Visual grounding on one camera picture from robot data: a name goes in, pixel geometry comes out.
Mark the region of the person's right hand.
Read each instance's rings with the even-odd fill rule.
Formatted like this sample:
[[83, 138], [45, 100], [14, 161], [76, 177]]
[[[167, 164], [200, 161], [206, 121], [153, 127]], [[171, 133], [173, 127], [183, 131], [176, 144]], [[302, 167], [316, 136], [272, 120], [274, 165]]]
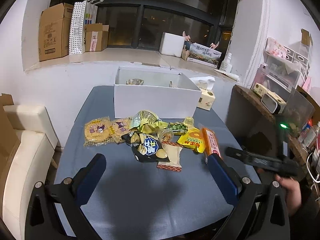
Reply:
[[285, 202], [287, 204], [287, 211], [290, 216], [294, 215], [302, 205], [299, 182], [293, 178], [284, 178], [277, 174], [274, 178], [286, 190]]

